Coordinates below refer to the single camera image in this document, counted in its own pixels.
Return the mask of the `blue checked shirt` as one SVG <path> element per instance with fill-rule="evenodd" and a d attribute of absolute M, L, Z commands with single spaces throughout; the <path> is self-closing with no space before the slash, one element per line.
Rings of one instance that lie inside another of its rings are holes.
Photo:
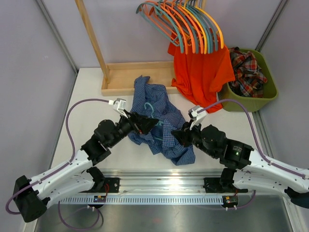
<path fill-rule="evenodd" d="M 193 146 L 183 147 L 171 134 L 185 123 L 182 113 L 169 101 L 166 87 L 149 84 L 149 80 L 149 76 L 142 75 L 135 79 L 131 112 L 158 119 L 159 122 L 147 135 L 130 133 L 130 140 L 137 145 L 147 144 L 152 154 L 161 153 L 176 166 L 195 163 Z"/>

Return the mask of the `red brown plaid shirt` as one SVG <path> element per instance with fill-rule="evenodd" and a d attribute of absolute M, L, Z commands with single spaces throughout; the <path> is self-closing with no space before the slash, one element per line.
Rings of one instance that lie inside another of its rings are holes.
<path fill-rule="evenodd" d="M 242 52 L 238 47 L 229 49 L 235 80 L 229 82 L 231 90 L 242 97 L 262 98 L 267 78 L 262 73 L 255 55 Z"/>

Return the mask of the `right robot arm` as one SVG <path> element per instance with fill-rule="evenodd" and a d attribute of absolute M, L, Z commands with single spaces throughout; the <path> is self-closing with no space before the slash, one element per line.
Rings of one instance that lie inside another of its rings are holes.
<path fill-rule="evenodd" d="M 246 193 L 269 191 L 309 207 L 309 171 L 279 162 L 251 146 L 228 139 L 213 125 L 201 128 L 193 121 L 179 130 L 163 132 L 163 142 L 172 138 L 182 148 L 195 146 L 225 167 L 220 177 L 204 178 L 207 193 Z"/>

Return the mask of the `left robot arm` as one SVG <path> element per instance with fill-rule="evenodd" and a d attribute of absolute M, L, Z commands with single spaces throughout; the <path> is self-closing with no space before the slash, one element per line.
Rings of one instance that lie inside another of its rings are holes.
<path fill-rule="evenodd" d="M 117 123 L 101 121 L 91 138 L 69 160 L 32 178 L 23 175 L 16 179 L 13 201 L 17 214 L 26 223 L 32 222 L 64 198 L 83 191 L 100 192 L 105 177 L 96 165 L 131 132 L 148 134 L 157 122 L 135 112 L 120 116 Z"/>

